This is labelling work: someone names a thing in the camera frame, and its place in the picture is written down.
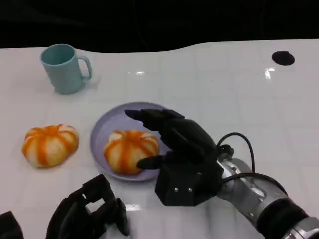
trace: orange stripe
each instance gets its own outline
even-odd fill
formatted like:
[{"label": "orange stripe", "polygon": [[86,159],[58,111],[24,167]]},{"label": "orange stripe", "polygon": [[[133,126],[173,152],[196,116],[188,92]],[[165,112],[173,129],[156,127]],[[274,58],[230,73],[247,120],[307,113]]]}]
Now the orange stripe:
[{"label": "orange stripe", "polygon": [[147,138],[145,138],[143,141],[144,141],[145,143],[149,143],[149,144],[152,146],[154,152],[155,152],[155,153],[158,153],[159,145],[158,145],[157,143],[155,143],[154,141],[149,140],[149,139],[147,139]]},{"label": "orange stripe", "polygon": [[23,155],[26,157],[26,153],[30,148],[31,143],[35,140],[35,138],[30,138],[27,140],[27,142],[25,142],[25,144],[22,147],[22,153]]},{"label": "orange stripe", "polygon": [[117,144],[119,144],[121,141],[120,140],[114,140],[112,141],[109,146],[107,146],[105,149],[104,149],[104,157],[108,160],[110,160],[110,151],[112,148],[114,148]]},{"label": "orange stripe", "polygon": [[73,145],[67,141],[63,136],[61,135],[57,135],[56,136],[65,146],[66,148],[66,151],[68,151],[69,153],[72,153],[73,152]]},{"label": "orange stripe", "polygon": [[77,141],[77,139],[78,139],[77,136],[75,135],[75,133],[70,132],[70,131],[67,131],[67,130],[60,131],[59,133],[60,133],[60,134],[62,134],[62,133],[67,133],[67,134],[69,134],[70,136],[72,136],[72,138],[73,138],[74,141]]},{"label": "orange stripe", "polygon": [[46,160],[46,150],[45,150],[45,146],[46,146],[46,136],[41,136],[38,138],[38,142],[37,142],[37,148],[36,148],[36,152],[37,152],[37,156],[38,156],[38,163],[42,166],[48,166],[48,161]]},{"label": "orange stripe", "polygon": [[42,128],[38,128],[38,127],[32,128],[32,130],[39,131],[39,132],[43,132],[44,131]]},{"label": "orange stripe", "polygon": [[143,151],[146,154],[147,157],[151,157],[155,155],[153,152],[151,152],[147,147],[145,147],[142,144],[139,144],[139,148],[141,149],[141,151]]}]

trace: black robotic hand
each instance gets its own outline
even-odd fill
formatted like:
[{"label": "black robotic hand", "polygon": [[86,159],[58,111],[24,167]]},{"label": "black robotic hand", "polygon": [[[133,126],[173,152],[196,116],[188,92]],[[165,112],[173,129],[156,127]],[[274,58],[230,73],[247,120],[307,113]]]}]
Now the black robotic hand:
[{"label": "black robotic hand", "polygon": [[216,161],[220,148],[194,121],[173,110],[126,110],[126,115],[158,131],[172,151],[142,159],[142,169],[159,169],[155,193],[166,206],[196,206],[216,196],[223,169]]}]

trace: black cable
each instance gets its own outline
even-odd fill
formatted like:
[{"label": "black cable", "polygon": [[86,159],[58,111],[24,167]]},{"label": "black cable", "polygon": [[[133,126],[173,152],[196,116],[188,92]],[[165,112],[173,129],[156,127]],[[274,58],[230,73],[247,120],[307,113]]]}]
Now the black cable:
[{"label": "black cable", "polygon": [[140,25],[139,25],[139,20],[138,20],[138,15],[137,15],[137,10],[136,10],[136,2],[133,0],[133,14],[134,14],[134,20],[135,20],[135,26],[136,26],[136,31],[137,34],[141,40],[141,43],[144,45],[146,48],[146,51],[150,51],[149,45],[146,43],[145,39],[142,36],[141,30],[140,30]]},{"label": "black cable", "polygon": [[231,137],[231,136],[235,136],[235,135],[236,135],[236,136],[239,136],[239,137],[241,137],[241,138],[243,138],[243,139],[246,141],[246,143],[247,143],[247,145],[248,145],[248,147],[249,147],[249,151],[250,151],[250,155],[251,155],[252,172],[250,172],[250,173],[238,173],[238,174],[232,175],[232,176],[230,176],[230,177],[224,178],[224,179],[222,180],[222,184],[228,183],[228,182],[231,181],[231,180],[235,180],[235,179],[239,179],[239,178],[247,178],[247,177],[258,178],[258,179],[263,179],[263,180],[266,180],[266,181],[268,181],[268,182],[270,182],[270,183],[273,183],[273,184],[276,185],[280,190],[282,190],[285,194],[288,195],[288,193],[286,192],[285,188],[284,188],[277,180],[275,180],[275,179],[273,179],[272,177],[269,177],[269,176],[267,176],[267,175],[264,175],[264,174],[256,173],[256,172],[255,172],[255,156],[254,156],[253,147],[251,146],[251,143],[250,143],[249,139],[248,139],[245,135],[243,135],[242,133],[237,133],[237,132],[229,133],[229,134],[223,136],[223,137],[219,140],[219,142],[217,143],[216,146],[217,146],[217,147],[220,147],[221,144],[222,144],[222,142],[223,142],[225,139],[227,139],[227,138],[229,138],[229,137]]},{"label": "black cable", "polygon": [[216,146],[220,147],[220,145],[222,144],[223,141],[225,141],[225,139],[227,139],[231,136],[235,136],[235,135],[243,138],[246,141],[248,148],[249,148],[250,156],[251,156],[251,169],[253,172],[255,172],[255,156],[254,156],[253,147],[251,146],[250,141],[248,140],[248,138],[245,135],[243,135],[242,133],[237,133],[237,132],[228,133],[219,140],[219,142],[217,143]]},{"label": "black cable", "polygon": [[263,180],[266,180],[268,182],[271,182],[271,183],[275,184],[281,191],[283,191],[285,194],[288,195],[285,188],[277,180],[275,180],[272,177],[269,177],[267,175],[261,174],[261,173],[238,173],[238,174],[235,174],[233,176],[224,178],[222,180],[222,183],[224,184],[224,183],[228,183],[231,180],[235,180],[238,178],[248,178],[248,177],[263,179]]}]

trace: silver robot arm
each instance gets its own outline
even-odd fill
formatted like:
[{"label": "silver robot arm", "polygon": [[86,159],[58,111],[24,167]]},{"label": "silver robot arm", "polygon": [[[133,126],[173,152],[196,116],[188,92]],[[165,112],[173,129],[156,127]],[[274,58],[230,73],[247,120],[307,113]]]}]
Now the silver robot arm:
[{"label": "silver robot arm", "polygon": [[[242,160],[224,154],[218,158],[223,178],[252,172]],[[275,184],[240,178],[224,184],[218,196],[235,206],[266,239],[319,239],[319,220],[309,217]]]}]

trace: mug handle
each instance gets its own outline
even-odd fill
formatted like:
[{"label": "mug handle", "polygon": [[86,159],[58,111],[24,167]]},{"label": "mug handle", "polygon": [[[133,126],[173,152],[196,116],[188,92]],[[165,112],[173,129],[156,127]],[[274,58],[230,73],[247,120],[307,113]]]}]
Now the mug handle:
[{"label": "mug handle", "polygon": [[89,76],[82,76],[82,79],[84,81],[90,80],[92,78],[92,68],[91,68],[91,63],[90,63],[89,58],[87,58],[86,56],[78,56],[77,58],[82,59],[85,62],[86,66],[88,67],[88,70],[89,70]]}]

